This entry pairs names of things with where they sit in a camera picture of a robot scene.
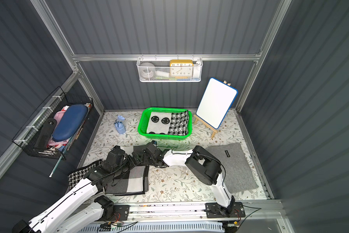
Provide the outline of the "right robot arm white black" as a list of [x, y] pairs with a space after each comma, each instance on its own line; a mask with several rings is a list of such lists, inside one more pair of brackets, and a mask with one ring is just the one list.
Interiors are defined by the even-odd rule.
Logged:
[[132, 157], [141, 164], [164, 169], [171, 166], [187, 167], [203, 184], [210, 186], [219, 207], [219, 214], [229, 217], [235, 198], [225, 185], [226, 171], [219, 159], [201, 146], [187, 151], [161, 150], [152, 141], [134, 149]]

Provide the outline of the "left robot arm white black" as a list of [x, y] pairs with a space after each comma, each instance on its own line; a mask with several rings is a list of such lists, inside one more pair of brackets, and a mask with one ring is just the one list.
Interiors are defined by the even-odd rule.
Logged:
[[19, 221], [14, 233], [75, 233], [97, 220], [116, 215], [114, 203], [103, 194], [113, 179], [136, 165], [133, 147], [115, 146], [106, 160], [91, 168], [67, 194], [30, 221]]

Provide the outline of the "grey scarf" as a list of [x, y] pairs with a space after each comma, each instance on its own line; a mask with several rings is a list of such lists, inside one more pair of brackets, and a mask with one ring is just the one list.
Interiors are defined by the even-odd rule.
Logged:
[[240, 143], [210, 146], [206, 150], [224, 165], [226, 169], [225, 185], [230, 193], [235, 194], [259, 187]]

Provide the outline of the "smiley houndstooth scarf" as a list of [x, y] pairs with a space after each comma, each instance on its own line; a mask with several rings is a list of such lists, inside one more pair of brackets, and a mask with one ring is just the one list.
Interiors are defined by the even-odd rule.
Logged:
[[152, 112], [149, 117], [147, 133], [156, 135], [185, 136], [188, 134], [188, 111]]

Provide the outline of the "black white checkered scarf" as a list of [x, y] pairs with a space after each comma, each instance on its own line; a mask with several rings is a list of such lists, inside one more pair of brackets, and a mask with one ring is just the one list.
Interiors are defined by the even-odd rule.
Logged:
[[[122, 149], [128, 154], [129, 158], [133, 159], [133, 149], [131, 147], [122, 147]], [[130, 196], [141, 195], [148, 191], [148, 172], [149, 166], [133, 163], [126, 173], [123, 173], [114, 178], [114, 181], [108, 183], [105, 187], [105, 193], [115, 196]]]

